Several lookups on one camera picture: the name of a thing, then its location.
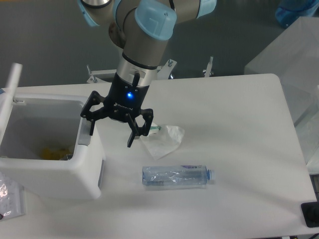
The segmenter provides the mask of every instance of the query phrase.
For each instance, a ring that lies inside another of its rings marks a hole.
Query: light blue joint cover
[[[91,16],[88,14],[88,12],[86,11],[85,7],[83,6],[83,4],[81,3],[81,0],[78,0],[78,5],[81,9],[81,12],[83,13],[83,17],[86,20],[86,22],[88,23],[89,26],[93,27],[93,26],[99,26],[99,24],[97,24],[92,18]]]
[[[115,22],[116,22],[116,10],[118,9],[120,2],[121,2],[121,0],[115,0],[114,5],[113,5],[113,17],[114,17]]]
[[[135,11],[135,20],[149,36],[166,41],[173,35],[176,12],[156,0],[141,0]]]
[[[213,12],[216,4],[217,0],[200,0],[200,7],[197,18]]]

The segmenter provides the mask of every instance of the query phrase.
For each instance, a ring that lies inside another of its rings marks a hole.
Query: yellow object
[[[56,151],[51,151],[49,148],[44,148],[41,153],[41,158],[46,160],[60,160],[65,155],[71,152],[67,148],[62,148]]]

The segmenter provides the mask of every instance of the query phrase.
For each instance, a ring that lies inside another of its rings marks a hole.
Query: white plastic box
[[[80,117],[86,100],[16,94],[0,145],[0,171],[40,196],[98,198],[105,154],[97,129],[90,136],[90,122]],[[70,148],[73,157],[44,160],[46,147]]]

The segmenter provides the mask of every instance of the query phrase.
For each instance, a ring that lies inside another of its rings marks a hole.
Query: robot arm
[[[152,80],[157,79],[157,66],[173,34],[176,23],[212,12],[216,0],[78,0],[84,17],[91,26],[106,25],[113,18],[125,34],[126,43],[109,94],[104,98],[92,92],[81,117],[91,122],[110,117],[127,122],[132,130],[128,147],[135,138],[147,136],[153,110],[141,106]],[[93,105],[103,107],[91,112]],[[135,118],[143,116],[139,127]]]

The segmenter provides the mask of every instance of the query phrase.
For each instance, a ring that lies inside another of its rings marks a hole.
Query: plastic water bottle
[[[282,0],[276,10],[276,19],[283,28],[289,27],[300,16],[313,16],[319,0]]]
[[[142,174],[146,186],[204,185],[214,179],[214,171],[205,165],[143,167]]]

